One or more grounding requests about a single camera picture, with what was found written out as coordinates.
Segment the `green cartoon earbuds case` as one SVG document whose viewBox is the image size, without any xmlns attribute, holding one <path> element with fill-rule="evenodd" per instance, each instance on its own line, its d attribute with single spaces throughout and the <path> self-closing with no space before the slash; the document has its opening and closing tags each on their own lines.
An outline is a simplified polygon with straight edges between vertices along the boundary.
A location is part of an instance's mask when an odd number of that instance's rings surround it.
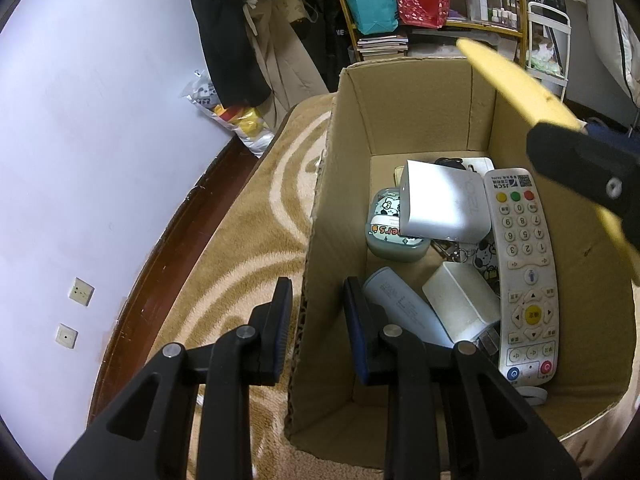
<svg viewBox="0 0 640 480">
<path fill-rule="evenodd" d="M 373 255 L 399 262 L 422 259 L 431 243 L 427 238 L 401 234 L 399 188 L 383 188 L 373 197 L 366 224 L 366 240 Z"/>
</svg>

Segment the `white charger plug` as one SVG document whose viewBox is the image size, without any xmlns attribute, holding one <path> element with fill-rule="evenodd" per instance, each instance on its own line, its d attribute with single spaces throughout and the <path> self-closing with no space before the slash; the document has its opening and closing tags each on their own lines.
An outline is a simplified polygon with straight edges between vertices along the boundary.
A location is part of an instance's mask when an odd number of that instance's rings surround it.
<svg viewBox="0 0 640 480">
<path fill-rule="evenodd" d="M 500 321 L 500 300 L 476 269 L 443 262 L 422 292 L 453 342 L 477 342 Z"/>
</svg>

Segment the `snack plastic bag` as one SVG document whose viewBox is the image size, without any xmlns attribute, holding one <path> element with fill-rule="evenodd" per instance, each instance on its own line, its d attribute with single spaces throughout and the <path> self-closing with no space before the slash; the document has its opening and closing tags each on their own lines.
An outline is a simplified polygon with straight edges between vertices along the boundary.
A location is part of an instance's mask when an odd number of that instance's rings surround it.
<svg viewBox="0 0 640 480">
<path fill-rule="evenodd" d="M 243 105 L 223 106 L 209 74 L 195 72 L 194 76 L 180 96 L 218 126 L 233 133 L 256 158 L 262 158 L 274 139 L 274 133 L 258 110 Z"/>
</svg>

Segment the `white square device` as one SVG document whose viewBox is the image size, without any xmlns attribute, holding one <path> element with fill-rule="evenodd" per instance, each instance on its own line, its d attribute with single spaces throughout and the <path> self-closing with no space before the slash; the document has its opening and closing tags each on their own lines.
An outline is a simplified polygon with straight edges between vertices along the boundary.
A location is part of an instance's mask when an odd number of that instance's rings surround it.
<svg viewBox="0 0 640 480">
<path fill-rule="evenodd" d="M 476 172 L 409 159 L 399 195 L 402 235 L 475 244 L 491 231 L 484 181 Z"/>
</svg>

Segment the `white bottles on shelf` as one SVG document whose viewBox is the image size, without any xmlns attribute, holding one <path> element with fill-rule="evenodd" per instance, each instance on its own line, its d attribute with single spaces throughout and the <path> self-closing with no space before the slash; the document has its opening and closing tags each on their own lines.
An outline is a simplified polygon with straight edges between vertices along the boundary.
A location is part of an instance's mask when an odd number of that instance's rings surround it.
<svg viewBox="0 0 640 480">
<path fill-rule="evenodd" d="M 475 8 L 471 11 L 476 21 L 516 29 L 520 22 L 520 3 L 518 0 L 473 0 Z"/>
</svg>

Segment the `lower white wall socket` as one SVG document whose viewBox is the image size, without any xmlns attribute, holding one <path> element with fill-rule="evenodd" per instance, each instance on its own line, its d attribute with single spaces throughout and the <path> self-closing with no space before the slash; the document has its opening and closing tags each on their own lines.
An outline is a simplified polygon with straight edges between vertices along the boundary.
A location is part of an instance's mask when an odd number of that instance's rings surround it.
<svg viewBox="0 0 640 480">
<path fill-rule="evenodd" d="M 54 340 L 62 347 L 67 349 L 75 348 L 78 337 L 78 331 L 70 326 L 60 324 L 56 329 Z"/>
</svg>

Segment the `black hanging coat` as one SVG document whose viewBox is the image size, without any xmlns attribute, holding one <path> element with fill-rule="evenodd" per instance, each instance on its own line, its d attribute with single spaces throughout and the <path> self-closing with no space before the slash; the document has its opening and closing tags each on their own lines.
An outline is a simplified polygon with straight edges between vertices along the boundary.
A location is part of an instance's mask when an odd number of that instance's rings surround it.
<svg viewBox="0 0 640 480">
<path fill-rule="evenodd" d="M 225 107 L 255 107 L 271 96 L 245 29 L 243 0 L 191 0 L 210 79 Z"/>
</svg>

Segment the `beige hanging coat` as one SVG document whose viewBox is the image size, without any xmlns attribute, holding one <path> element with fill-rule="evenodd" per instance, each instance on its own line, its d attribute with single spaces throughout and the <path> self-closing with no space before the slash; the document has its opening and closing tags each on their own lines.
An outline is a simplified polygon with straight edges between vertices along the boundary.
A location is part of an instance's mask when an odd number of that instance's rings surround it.
<svg viewBox="0 0 640 480">
<path fill-rule="evenodd" d="M 297 20 L 308 21 L 309 15 L 303 0 L 245 0 L 244 15 L 247 36 L 271 90 L 258 112 L 277 129 L 297 104 L 329 92 L 292 26 Z"/>
</svg>

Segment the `white wall socket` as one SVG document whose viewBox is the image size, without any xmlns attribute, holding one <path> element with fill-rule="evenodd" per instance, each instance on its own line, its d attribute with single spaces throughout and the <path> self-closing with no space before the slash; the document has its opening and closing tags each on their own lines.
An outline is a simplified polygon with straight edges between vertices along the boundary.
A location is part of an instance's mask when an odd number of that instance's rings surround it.
<svg viewBox="0 0 640 480">
<path fill-rule="evenodd" d="M 60 324 L 56 329 L 54 340 L 62 347 L 67 349 L 75 348 L 78 337 L 78 331 L 70 326 Z"/>
<path fill-rule="evenodd" d="M 94 287 L 81 278 L 74 278 L 68 298 L 80 304 L 83 307 L 88 307 L 90 300 L 94 293 Z"/>
</svg>

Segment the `yellow banana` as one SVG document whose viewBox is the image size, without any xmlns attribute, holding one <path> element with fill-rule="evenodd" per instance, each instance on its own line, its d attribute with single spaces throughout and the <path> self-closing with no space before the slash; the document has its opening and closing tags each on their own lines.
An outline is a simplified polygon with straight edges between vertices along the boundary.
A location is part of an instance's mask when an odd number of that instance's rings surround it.
<svg viewBox="0 0 640 480">
<path fill-rule="evenodd" d="M 521 66 L 471 39 L 458 39 L 457 47 L 474 70 L 477 70 L 518 111 L 529 127 L 536 126 L 538 122 L 545 122 L 576 131 L 583 138 L 587 137 L 584 123 Z M 638 286 L 639 251 L 625 240 L 622 220 L 611 211 L 606 211 L 603 206 L 594 205 L 594 210 L 620 254 L 632 281 Z"/>
</svg>

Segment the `white remote control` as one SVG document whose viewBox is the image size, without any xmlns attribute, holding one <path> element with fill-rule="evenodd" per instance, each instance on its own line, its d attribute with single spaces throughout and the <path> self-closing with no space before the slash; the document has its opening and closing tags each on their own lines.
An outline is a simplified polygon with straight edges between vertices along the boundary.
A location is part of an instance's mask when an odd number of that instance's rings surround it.
<svg viewBox="0 0 640 480">
<path fill-rule="evenodd" d="M 544 208 L 524 168 L 490 170 L 485 191 L 498 259 L 498 369 L 515 387 L 539 387 L 558 366 L 560 312 Z"/>
</svg>

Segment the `tan patterned carpet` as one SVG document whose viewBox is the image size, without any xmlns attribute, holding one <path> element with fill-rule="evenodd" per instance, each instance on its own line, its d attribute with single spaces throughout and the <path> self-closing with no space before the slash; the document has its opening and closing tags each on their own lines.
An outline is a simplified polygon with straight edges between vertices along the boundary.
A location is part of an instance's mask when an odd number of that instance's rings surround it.
<svg viewBox="0 0 640 480">
<path fill-rule="evenodd" d="M 293 283 L 293 327 L 282 380 L 250 393 L 254 475 L 258 479 L 378 479 L 370 468 L 322 460 L 296 448 L 285 435 L 288 388 L 297 329 L 303 309 L 307 252 L 314 226 L 314 201 L 337 92 L 315 96 L 292 111 L 278 140 L 259 164 L 194 264 L 156 337 L 187 347 L 210 344 L 238 326 L 266 301 L 276 281 Z M 636 353 L 628 391 L 620 403 L 582 427 L 575 444 L 562 443 L 590 474 L 628 429 L 639 406 L 639 289 Z"/>
</svg>

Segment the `brown cardboard box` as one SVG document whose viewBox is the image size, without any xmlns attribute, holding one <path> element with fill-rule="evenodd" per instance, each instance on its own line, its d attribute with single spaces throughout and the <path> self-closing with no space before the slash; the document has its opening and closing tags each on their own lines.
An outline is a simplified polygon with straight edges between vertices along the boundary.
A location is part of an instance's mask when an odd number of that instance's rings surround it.
<svg viewBox="0 0 640 480">
<path fill-rule="evenodd" d="M 296 448 L 384 463 L 387 391 L 360 384 L 338 293 L 384 266 L 364 226 L 371 198 L 409 159 L 484 155 L 527 167 L 528 125 L 462 58 L 398 58 L 343 70 L 314 201 L 284 432 Z M 559 367 L 539 415 L 567 444 L 628 391 L 637 308 L 630 274 L 594 207 L 536 177 L 560 297 Z"/>
</svg>

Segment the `flat white box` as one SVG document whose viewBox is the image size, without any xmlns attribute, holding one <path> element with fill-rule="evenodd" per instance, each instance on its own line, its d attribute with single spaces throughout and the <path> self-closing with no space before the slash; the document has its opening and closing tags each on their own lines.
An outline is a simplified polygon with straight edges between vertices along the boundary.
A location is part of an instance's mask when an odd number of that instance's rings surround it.
<svg viewBox="0 0 640 480">
<path fill-rule="evenodd" d="M 469 171 L 484 177 L 488 171 L 495 170 L 494 163 L 489 157 L 462 157 L 462 166 Z"/>
</svg>

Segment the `stack of books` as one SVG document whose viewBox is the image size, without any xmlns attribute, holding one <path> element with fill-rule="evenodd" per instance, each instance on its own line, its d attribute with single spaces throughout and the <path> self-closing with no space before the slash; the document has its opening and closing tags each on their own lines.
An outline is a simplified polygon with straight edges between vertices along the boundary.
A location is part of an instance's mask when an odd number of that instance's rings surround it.
<svg viewBox="0 0 640 480">
<path fill-rule="evenodd" d="M 405 55 L 409 50 L 409 40 L 401 35 L 362 37 L 357 41 L 356 49 L 363 58 Z"/>
</svg>

